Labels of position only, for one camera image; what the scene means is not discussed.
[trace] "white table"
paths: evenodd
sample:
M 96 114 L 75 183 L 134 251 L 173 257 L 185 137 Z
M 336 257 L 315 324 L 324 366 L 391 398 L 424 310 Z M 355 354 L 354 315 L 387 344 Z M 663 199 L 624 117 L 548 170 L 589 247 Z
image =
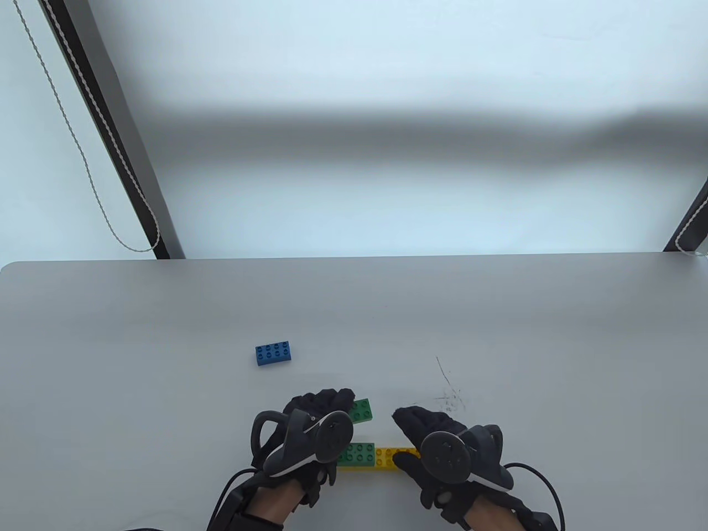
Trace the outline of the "white table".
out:
M 412 403 L 498 423 L 570 530 L 702 529 L 707 329 L 707 262 L 666 253 L 12 264 L 0 528 L 202 530 L 258 411 L 350 386 L 358 440 L 407 445 Z M 257 367 L 283 340 L 293 361 Z M 287 528 L 448 529 L 398 473 L 342 474 Z

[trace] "lego brick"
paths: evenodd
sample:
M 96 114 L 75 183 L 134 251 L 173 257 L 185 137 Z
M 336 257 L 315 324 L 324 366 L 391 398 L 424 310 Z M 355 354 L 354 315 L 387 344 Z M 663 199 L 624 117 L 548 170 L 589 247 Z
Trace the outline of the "lego brick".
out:
M 371 414 L 371 406 L 369 405 L 368 399 L 361 399 L 354 402 L 354 406 L 349 410 L 349 418 L 352 419 L 352 423 L 359 424 L 359 422 L 370 421 L 374 416 Z
M 417 457 L 421 456 L 415 448 L 377 448 L 375 469 L 381 472 L 393 472 L 398 470 L 398 467 L 394 464 L 394 454 L 396 452 L 408 452 Z
M 371 442 L 352 442 L 337 459 L 338 467 L 373 467 L 376 446 Z
M 290 361 L 290 344 L 287 341 L 256 347 L 258 365 L 270 365 L 281 361 Z

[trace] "wrist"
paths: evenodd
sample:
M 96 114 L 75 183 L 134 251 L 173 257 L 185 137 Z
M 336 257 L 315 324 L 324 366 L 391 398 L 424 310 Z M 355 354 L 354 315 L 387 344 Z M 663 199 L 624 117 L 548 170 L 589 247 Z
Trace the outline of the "wrist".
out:
M 290 513 L 295 510 L 303 496 L 304 491 L 295 479 L 274 489 L 261 487 L 253 496 L 245 514 L 282 525 Z
M 494 505 L 483 496 L 477 497 L 464 519 L 474 531 L 524 531 L 511 509 Z

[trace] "black cable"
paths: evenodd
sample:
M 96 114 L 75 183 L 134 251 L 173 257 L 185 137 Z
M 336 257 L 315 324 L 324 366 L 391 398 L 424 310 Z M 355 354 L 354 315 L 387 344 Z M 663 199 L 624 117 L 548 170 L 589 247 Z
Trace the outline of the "black cable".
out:
M 529 465 L 524 464 L 524 463 L 507 463 L 504 465 L 504 468 L 506 468 L 506 469 L 523 468 L 525 470 L 528 470 L 532 474 L 535 474 L 536 477 L 538 477 L 541 481 L 543 481 L 546 484 L 546 486 L 548 487 L 548 490 L 551 491 L 551 496 L 553 496 L 553 500 L 556 502 L 556 508 L 558 509 L 558 519 L 561 523 L 561 528 L 559 531 L 566 531 L 566 517 L 563 514 L 563 506 L 561 505 L 561 500 L 558 497 L 558 494 L 556 493 L 556 489 L 554 489 L 553 485 L 551 485 L 551 482 L 546 479 L 546 476 L 541 474 L 534 467 L 530 467 Z
M 226 498 L 227 492 L 229 492 L 229 489 L 231 488 L 231 485 L 236 481 L 236 479 L 243 475 L 243 474 L 255 474 L 258 470 L 254 468 L 244 468 L 243 470 L 235 473 L 233 476 L 231 476 L 231 479 L 227 481 L 226 486 L 224 487 L 224 490 L 221 493 L 221 496 L 219 496 L 219 500 L 217 501 L 216 506 L 214 507 L 214 512 L 212 513 L 212 517 L 209 519 L 209 525 L 207 525 L 207 530 L 212 527 L 212 523 L 214 522 L 214 519 L 217 517 L 217 513 L 219 512 L 219 507 L 221 507 L 222 501 L 224 501 L 224 498 Z
M 224 498 L 226 497 L 227 492 L 229 492 L 229 489 L 231 488 L 231 485 L 238 479 L 239 476 L 242 476 L 243 474 L 255 474 L 258 470 L 254 468 L 245 468 L 241 470 L 240 472 L 235 473 L 233 476 L 231 476 L 231 479 L 227 481 L 226 486 L 224 487 L 224 490 L 221 493 L 221 496 L 219 496 L 219 500 L 217 501 L 217 505 L 214 507 L 214 512 L 212 513 L 212 517 L 209 519 L 209 525 L 207 526 L 207 529 L 209 529 L 212 526 L 212 523 L 214 522 L 214 519 L 217 516 L 217 513 L 219 512 L 219 507 L 221 507 L 222 502 L 224 501 Z M 137 529 L 127 529 L 125 531 L 162 531 L 160 529 L 156 529 L 154 527 L 138 527 Z

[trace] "yellow lego brick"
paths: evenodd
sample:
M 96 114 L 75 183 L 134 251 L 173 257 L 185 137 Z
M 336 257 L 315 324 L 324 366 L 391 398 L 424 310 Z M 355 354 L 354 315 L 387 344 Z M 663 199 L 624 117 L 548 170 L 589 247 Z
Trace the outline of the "yellow lego brick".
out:
M 374 470 L 380 470 L 382 472 L 398 470 L 398 467 L 394 464 L 394 455 L 396 452 L 408 452 L 416 457 L 421 456 L 415 448 L 377 448 Z

